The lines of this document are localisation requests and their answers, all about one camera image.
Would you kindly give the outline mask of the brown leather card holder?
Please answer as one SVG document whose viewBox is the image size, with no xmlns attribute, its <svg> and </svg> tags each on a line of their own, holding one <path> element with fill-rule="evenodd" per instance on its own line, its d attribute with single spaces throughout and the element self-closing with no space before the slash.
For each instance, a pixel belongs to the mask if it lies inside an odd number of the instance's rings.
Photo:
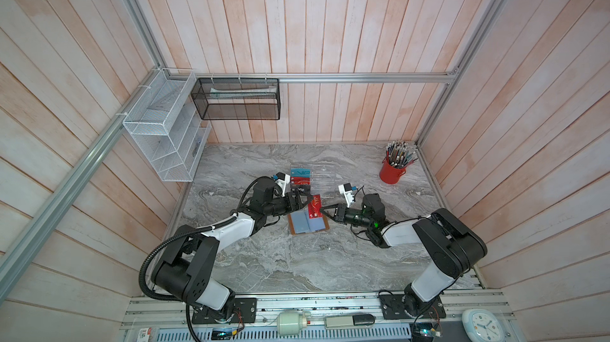
<svg viewBox="0 0 610 342">
<path fill-rule="evenodd" d="M 330 228 L 323 215 L 311 218 L 307 210 L 299 210 L 288 215 L 290 234 L 300 235 L 311 232 L 326 231 Z"/>
</svg>

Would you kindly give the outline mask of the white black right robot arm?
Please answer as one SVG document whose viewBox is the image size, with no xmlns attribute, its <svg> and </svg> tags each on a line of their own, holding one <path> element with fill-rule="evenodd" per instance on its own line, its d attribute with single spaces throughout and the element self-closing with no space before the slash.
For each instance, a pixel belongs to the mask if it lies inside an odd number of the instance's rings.
<svg viewBox="0 0 610 342">
<path fill-rule="evenodd" d="M 320 212 L 337 223 L 359 227 L 378 248 L 424 246 L 431 263 L 404 290 L 403 303 L 410 314 L 433 302 L 488 253 L 485 242 L 446 208 L 427 217 L 391 222 L 379 194 L 366 194 L 359 210 L 338 203 L 324 205 Z"/>
</svg>

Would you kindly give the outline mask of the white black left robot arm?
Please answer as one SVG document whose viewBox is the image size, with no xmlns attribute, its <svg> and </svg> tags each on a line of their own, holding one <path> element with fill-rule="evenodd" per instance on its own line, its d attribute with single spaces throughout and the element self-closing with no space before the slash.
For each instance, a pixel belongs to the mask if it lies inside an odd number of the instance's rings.
<svg viewBox="0 0 610 342">
<path fill-rule="evenodd" d="M 234 311 L 235 292 L 212 278 L 217 254 L 256 234 L 268 218 L 306 209 L 312 200 L 309 189 L 288 190 L 279 178 L 256 178 L 227 219 L 204 227 L 182 226 L 149 253 L 138 275 L 142 293 L 228 318 Z"/>
</svg>

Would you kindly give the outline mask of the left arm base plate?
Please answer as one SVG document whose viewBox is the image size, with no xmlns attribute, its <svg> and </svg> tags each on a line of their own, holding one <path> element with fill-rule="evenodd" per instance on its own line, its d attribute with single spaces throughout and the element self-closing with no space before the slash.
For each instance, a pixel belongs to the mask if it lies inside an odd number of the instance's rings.
<svg viewBox="0 0 610 342">
<path fill-rule="evenodd" d="M 224 325 L 254 323 L 257 313 L 257 299 L 255 297 L 230 298 L 220 310 L 213 310 L 209 306 L 195 308 L 192 315 L 194 325 Z"/>
</svg>

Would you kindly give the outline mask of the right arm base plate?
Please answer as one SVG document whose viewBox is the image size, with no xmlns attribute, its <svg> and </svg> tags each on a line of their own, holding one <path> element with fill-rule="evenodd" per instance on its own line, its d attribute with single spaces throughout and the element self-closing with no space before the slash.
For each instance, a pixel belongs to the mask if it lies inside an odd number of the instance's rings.
<svg viewBox="0 0 610 342">
<path fill-rule="evenodd" d="M 385 320 L 446 318 L 445 306 L 439 296 L 430 302 L 422 302 L 411 294 L 379 294 L 378 298 Z"/>
</svg>

